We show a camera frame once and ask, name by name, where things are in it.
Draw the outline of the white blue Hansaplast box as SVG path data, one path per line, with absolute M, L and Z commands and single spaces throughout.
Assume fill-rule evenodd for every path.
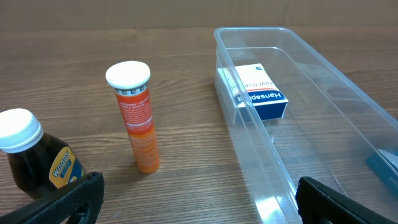
M 240 65 L 235 69 L 259 117 L 262 120 L 283 118 L 289 101 L 262 64 Z

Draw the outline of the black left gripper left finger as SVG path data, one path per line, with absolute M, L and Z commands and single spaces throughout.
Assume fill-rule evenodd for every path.
M 53 224 L 97 221 L 104 202 L 104 177 L 90 172 L 56 191 L 1 217 L 8 224 Z

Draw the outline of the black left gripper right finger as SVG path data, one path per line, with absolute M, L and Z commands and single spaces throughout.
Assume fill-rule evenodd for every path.
M 303 224 L 397 224 L 311 177 L 301 177 L 295 200 Z

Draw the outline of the blue yellow VapoDrops box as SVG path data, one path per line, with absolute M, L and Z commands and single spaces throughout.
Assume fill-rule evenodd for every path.
M 377 151 L 381 156 L 375 152 L 366 159 L 366 163 L 397 198 L 397 147 Z

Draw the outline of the clear plastic container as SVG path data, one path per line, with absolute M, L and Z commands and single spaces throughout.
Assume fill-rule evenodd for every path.
M 314 48 L 283 27 L 215 30 L 215 88 L 257 223 L 300 223 L 295 195 L 311 177 L 396 222 L 397 198 L 368 167 L 397 147 L 397 121 Z M 262 120 L 235 67 L 261 63 L 288 99 Z

